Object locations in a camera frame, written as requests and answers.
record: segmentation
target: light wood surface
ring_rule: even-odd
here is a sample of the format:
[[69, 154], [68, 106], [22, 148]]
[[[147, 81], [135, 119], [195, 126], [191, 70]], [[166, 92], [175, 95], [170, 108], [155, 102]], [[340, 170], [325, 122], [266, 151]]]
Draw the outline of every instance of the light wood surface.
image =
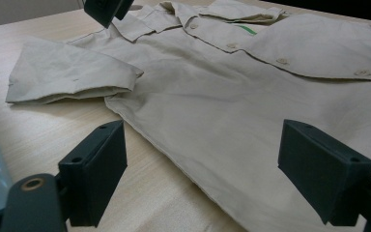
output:
[[[138, 0], [134, 4], [158, 2]], [[212, 1], [182, 2], [208, 5]], [[311, 12], [256, 0], [245, 3], [279, 6], [294, 14]], [[5, 103], [8, 78], [27, 37], [62, 41], [99, 29], [82, 10], [0, 26], [0, 148], [14, 182], [37, 173], [58, 173], [58, 161], [94, 128], [120, 119], [106, 108], [103, 99], [40, 106]], [[74, 227], [70, 231], [243, 231], [166, 156], [129, 125], [125, 124], [125, 129], [128, 169], [99, 228]]]

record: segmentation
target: button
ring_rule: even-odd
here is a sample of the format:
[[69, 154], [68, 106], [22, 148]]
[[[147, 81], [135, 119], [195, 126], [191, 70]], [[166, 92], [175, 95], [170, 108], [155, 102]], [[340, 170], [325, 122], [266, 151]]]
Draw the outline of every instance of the button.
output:
[[230, 48], [237, 48], [236, 43], [229, 43], [229, 44], [227, 44], [227, 46], [230, 47]]
[[371, 72], [369, 70], [358, 70], [355, 72], [355, 75], [367, 76], [371, 75]]
[[276, 60], [276, 62], [278, 62], [279, 64], [282, 64], [282, 65], [288, 65], [288, 60], [285, 59], [285, 58], [279, 58]]

